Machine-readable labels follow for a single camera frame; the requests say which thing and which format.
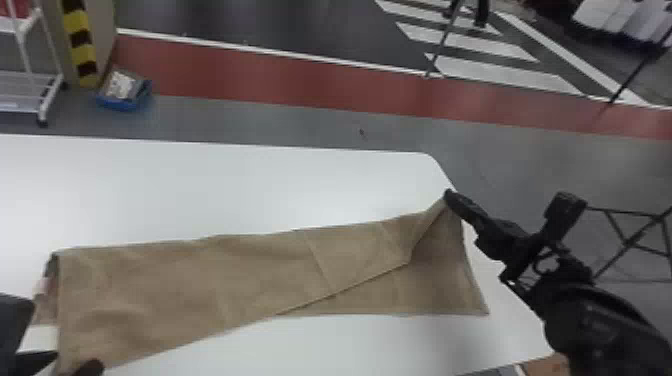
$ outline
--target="floor marking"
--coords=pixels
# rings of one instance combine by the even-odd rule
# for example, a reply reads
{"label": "floor marking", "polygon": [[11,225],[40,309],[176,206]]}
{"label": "floor marking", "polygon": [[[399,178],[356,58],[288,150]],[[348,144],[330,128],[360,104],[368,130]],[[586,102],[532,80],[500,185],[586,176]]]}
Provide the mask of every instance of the floor marking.
{"label": "floor marking", "polygon": [[[438,44],[441,40],[441,37],[443,36],[443,32],[435,29],[408,25],[401,22],[397,23],[397,26],[399,26],[399,28],[401,28],[401,30],[413,40]],[[492,55],[513,57],[516,59],[533,61],[535,63],[539,62],[539,60],[537,60],[534,56],[530,55],[527,53],[527,51],[516,46],[515,44],[496,42],[466,35],[449,34],[445,45]]]}

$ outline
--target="floor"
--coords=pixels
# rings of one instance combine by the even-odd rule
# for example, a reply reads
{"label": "floor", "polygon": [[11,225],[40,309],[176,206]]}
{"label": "floor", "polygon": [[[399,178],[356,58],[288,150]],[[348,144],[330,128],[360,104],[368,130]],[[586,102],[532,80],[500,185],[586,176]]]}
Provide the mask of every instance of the floor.
{"label": "floor", "polygon": [[[624,79],[603,74],[563,47],[566,41],[558,43],[540,33],[536,28],[548,22],[511,2],[495,2],[485,29],[473,27],[474,8],[463,7],[453,34],[440,50],[438,43],[446,28],[440,14],[445,0],[292,1],[291,6],[285,6],[285,1],[263,0],[174,1],[174,7],[155,7],[155,2],[119,1],[121,33],[250,46],[352,65],[418,72],[430,69],[447,77],[582,97],[608,98]],[[144,15],[149,11],[153,17],[147,20]],[[430,54],[436,52],[439,58],[432,65]],[[602,61],[599,66],[604,65],[610,64]],[[627,90],[622,100],[667,104],[650,91],[643,93]]]}
{"label": "floor", "polygon": [[[132,4],[149,6],[151,1]],[[207,23],[191,23],[188,17],[183,22],[189,26],[188,32],[161,29],[165,26],[162,23],[147,25],[160,35],[139,37],[124,32],[113,59],[155,80],[156,95],[145,108],[135,113],[112,112],[97,107],[91,92],[71,89],[57,97],[48,129],[37,128],[31,116],[0,114],[0,132],[419,151],[434,157],[461,192],[493,215],[517,221],[529,231],[539,228],[546,204],[560,190],[573,192],[596,206],[657,212],[670,205],[672,113],[626,104],[607,107],[583,95],[521,88],[522,80],[516,85],[493,85],[482,79],[463,79],[466,77],[423,79],[415,71],[426,68],[423,46],[431,47],[431,43],[420,39],[428,38],[427,30],[435,29],[434,21],[390,15],[380,6],[383,1],[396,5],[413,1],[414,8],[425,11],[435,6],[433,0],[340,0],[345,7],[340,8],[335,2],[313,0],[306,2],[305,8],[288,10],[280,6],[266,9],[250,0],[217,2],[219,5],[209,2],[208,7],[222,7],[222,12],[227,6],[228,10],[242,7],[241,14],[268,11],[259,17],[275,32],[254,39],[256,28],[245,30],[243,20],[232,21],[226,24],[235,27],[218,37],[226,42],[199,44],[190,38],[208,37],[221,30]],[[176,9],[199,9],[177,0],[174,4]],[[207,17],[204,3],[193,4],[200,4],[197,14]],[[313,27],[324,32],[302,32],[305,21],[292,21],[302,18],[296,8],[323,12],[325,17],[313,20]],[[125,15],[124,9],[119,7],[121,19],[131,13],[139,17],[143,11],[133,8],[134,12]],[[348,18],[340,23],[352,27],[345,30],[336,27],[336,21],[328,22],[333,18],[327,14],[346,9],[363,12],[358,14],[364,21]],[[470,11],[465,8],[463,17]],[[165,17],[179,14],[169,12]],[[524,14],[519,16],[518,21],[527,22]],[[506,68],[548,74],[559,77],[552,85],[565,82],[582,93],[589,90],[593,84],[578,78],[575,65],[557,54],[553,57],[548,51],[540,52],[543,43],[516,29],[513,23],[520,24],[511,20],[506,14],[491,19],[490,26],[501,35],[465,27],[452,41],[452,51],[462,55],[451,58],[472,61],[484,57],[466,48],[471,47],[465,42],[470,41],[467,37],[477,38],[480,41],[475,43],[481,46],[496,43],[487,44],[491,47],[487,55],[492,55],[487,58],[494,60],[481,64],[504,67],[505,62],[515,59],[522,65]],[[422,27],[422,33],[399,23]],[[184,32],[184,39],[162,39],[166,33]],[[264,44],[269,41],[277,45]],[[249,46],[228,48],[218,43]],[[291,45],[291,54],[279,48],[283,43]],[[297,43],[301,50],[294,48]],[[322,60],[315,57],[317,53],[323,54]],[[535,68],[565,64],[565,68],[548,72],[525,64]],[[627,230],[639,224],[628,218],[622,221]],[[651,235],[646,244],[661,246],[657,234]],[[566,243],[584,262],[599,266],[616,252],[616,240],[604,218],[586,214]],[[669,277],[668,264],[632,253],[600,284],[637,305],[672,339],[668,319],[672,308],[661,299],[670,294],[672,285],[635,281]],[[506,368],[483,375],[510,376],[511,372]]]}

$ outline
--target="white shelf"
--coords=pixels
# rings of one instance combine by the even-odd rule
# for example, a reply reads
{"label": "white shelf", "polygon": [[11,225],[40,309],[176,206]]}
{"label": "white shelf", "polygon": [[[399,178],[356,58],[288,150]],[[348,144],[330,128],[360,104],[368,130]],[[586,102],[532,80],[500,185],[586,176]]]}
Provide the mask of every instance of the white shelf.
{"label": "white shelf", "polygon": [[33,8],[30,11],[28,18],[17,19],[18,30],[14,30],[14,23],[12,22],[11,17],[0,16],[0,33],[17,34],[17,36],[23,40],[41,16],[42,10],[40,8]]}
{"label": "white shelf", "polygon": [[[8,2],[11,7],[14,0],[0,1]],[[63,84],[63,70],[56,56],[49,28],[42,17],[41,0],[34,0],[34,5],[35,7],[31,9],[27,18],[0,16],[0,34],[10,34],[16,37],[16,44],[23,61],[23,72],[0,71],[0,112],[35,113],[38,125],[46,127],[47,112]],[[44,28],[57,74],[37,74],[31,68],[30,57],[26,49],[26,35],[38,20]]]}
{"label": "white shelf", "polygon": [[63,82],[60,74],[33,74],[33,79],[35,86],[25,73],[0,71],[0,112],[39,113]]}

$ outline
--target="white table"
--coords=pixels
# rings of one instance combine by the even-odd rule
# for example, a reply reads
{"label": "white table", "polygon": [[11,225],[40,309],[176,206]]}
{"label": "white table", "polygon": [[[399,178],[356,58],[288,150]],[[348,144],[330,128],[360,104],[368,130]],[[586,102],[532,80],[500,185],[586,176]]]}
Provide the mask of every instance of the white table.
{"label": "white table", "polygon": [[[76,245],[267,233],[423,210],[452,184],[417,153],[0,135],[0,286],[30,296]],[[487,317],[346,315],[249,325],[107,375],[457,375],[550,354],[465,231]],[[29,330],[23,349],[55,346]]]}

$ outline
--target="cloth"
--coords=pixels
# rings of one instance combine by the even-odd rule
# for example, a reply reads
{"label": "cloth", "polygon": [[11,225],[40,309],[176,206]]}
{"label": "cloth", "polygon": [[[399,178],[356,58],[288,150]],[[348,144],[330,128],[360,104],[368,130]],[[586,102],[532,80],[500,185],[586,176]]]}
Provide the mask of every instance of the cloth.
{"label": "cloth", "polygon": [[35,323],[58,325],[61,373],[279,314],[487,314],[443,201],[378,222],[67,249],[45,278]]}

